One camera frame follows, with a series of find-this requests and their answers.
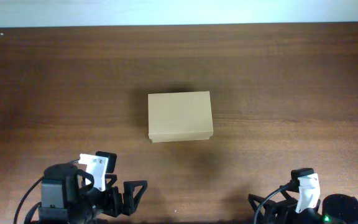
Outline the brown cardboard box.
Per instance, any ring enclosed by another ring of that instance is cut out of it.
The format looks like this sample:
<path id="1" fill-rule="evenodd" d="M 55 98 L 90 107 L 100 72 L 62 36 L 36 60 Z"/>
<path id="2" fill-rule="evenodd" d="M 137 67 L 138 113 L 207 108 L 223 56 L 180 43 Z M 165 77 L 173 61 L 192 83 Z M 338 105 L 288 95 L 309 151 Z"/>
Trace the brown cardboard box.
<path id="1" fill-rule="evenodd" d="M 210 92 L 149 94 L 148 123 L 153 143 L 210 139 L 214 133 Z"/>

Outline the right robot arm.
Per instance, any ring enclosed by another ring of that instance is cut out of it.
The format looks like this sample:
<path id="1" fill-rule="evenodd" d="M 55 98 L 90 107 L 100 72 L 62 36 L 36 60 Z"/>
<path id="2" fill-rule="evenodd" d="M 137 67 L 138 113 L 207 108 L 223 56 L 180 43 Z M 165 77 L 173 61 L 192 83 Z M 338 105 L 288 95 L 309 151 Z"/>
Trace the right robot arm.
<path id="1" fill-rule="evenodd" d="M 296 212 L 298 199 L 282 191 L 284 199 L 268 200 L 262 209 L 258 206 L 264 198 L 250 194 L 248 201 L 257 217 L 257 223 L 270 224 L 358 224 L 358 199 L 344 194 L 331 194 L 318 200 L 315 208 Z"/>

